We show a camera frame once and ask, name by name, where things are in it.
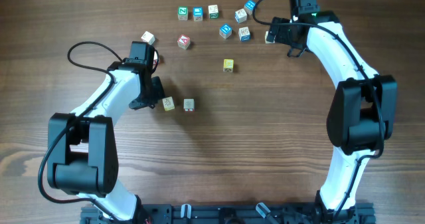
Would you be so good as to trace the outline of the yellow W letter block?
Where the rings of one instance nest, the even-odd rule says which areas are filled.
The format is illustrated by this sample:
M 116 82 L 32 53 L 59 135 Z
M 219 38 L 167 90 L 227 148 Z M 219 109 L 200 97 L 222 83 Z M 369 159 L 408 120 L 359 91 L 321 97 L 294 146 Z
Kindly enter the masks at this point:
M 224 72 L 233 72 L 233 70 L 234 70 L 234 60 L 233 59 L 224 59 L 223 71 Z

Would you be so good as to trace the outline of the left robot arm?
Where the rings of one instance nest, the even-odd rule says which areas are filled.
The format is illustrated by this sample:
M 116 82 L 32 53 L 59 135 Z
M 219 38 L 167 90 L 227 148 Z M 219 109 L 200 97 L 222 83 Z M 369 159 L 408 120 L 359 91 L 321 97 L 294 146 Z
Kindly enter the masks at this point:
M 102 85 L 70 113 L 55 113 L 48 123 L 48 150 L 42 159 L 38 187 L 42 196 L 55 199 L 44 189 L 73 195 L 72 202 L 87 201 L 81 223 L 152 223 L 141 199 L 118 180 L 118 153 L 114 126 L 128 109 L 154 108 L 165 93 L 154 72 L 159 63 L 155 47 L 134 41 L 129 56 L 118 58 L 104 73 Z

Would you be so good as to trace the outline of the white red green block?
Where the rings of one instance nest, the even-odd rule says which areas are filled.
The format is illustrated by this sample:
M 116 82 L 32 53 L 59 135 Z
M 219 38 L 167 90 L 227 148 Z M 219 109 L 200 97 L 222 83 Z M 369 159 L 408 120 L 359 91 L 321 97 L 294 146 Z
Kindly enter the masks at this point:
M 195 111 L 195 101 L 193 99 L 184 99 L 183 108 L 186 112 L 194 112 Z

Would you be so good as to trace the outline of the white yellow picture block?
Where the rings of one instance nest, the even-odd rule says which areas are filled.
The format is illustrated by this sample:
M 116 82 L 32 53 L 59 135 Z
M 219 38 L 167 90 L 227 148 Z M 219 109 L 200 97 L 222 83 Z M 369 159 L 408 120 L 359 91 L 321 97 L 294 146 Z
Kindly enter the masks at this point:
M 264 37 L 264 39 L 265 39 L 265 43 L 266 43 L 266 44 L 272 44 L 272 43 L 275 43 L 275 40 L 271 41 L 271 39 L 270 39 L 270 40 L 268 39 L 268 33 L 269 33 L 268 31 L 266 31 L 266 32 L 265 32 L 265 37 Z

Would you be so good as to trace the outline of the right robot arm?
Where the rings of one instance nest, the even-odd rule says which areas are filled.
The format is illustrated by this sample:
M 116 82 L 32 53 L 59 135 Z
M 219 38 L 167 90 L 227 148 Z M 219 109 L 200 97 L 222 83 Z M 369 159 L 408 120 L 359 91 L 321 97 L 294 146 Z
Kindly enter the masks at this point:
M 266 40 L 313 53 L 335 86 L 326 120 L 331 164 L 311 213 L 303 218 L 312 223 L 368 223 L 373 208 L 357 204 L 355 196 L 368 161 L 382 156 L 392 135 L 397 82 L 361 58 L 336 14 L 321 11 L 317 0 L 290 0 L 290 13 L 290 19 L 272 19 Z

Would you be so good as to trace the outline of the ladybug picture block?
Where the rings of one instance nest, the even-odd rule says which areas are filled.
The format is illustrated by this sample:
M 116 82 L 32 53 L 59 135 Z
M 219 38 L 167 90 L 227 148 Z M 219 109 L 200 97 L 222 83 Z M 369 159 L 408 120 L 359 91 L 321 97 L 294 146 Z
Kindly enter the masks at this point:
M 165 109 L 165 111 L 170 111 L 175 109 L 175 105 L 174 105 L 174 101 L 173 101 L 173 97 L 166 97 L 162 99 L 163 101 L 163 107 Z

